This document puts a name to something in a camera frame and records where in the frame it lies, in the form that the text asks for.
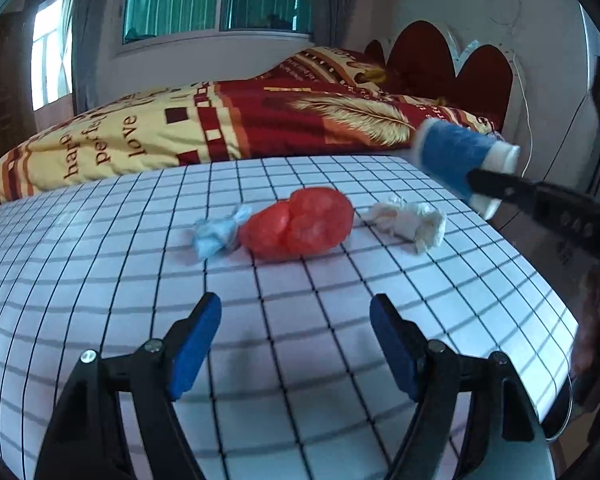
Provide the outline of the person's right hand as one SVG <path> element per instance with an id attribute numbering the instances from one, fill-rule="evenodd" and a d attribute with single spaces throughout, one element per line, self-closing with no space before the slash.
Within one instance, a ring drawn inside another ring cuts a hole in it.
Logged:
<path id="1" fill-rule="evenodd" d="M 580 378 L 600 362 L 600 264 L 592 266 L 580 285 L 581 312 L 571 352 L 571 376 Z M 600 405 L 600 378 L 596 380 L 588 403 Z"/>

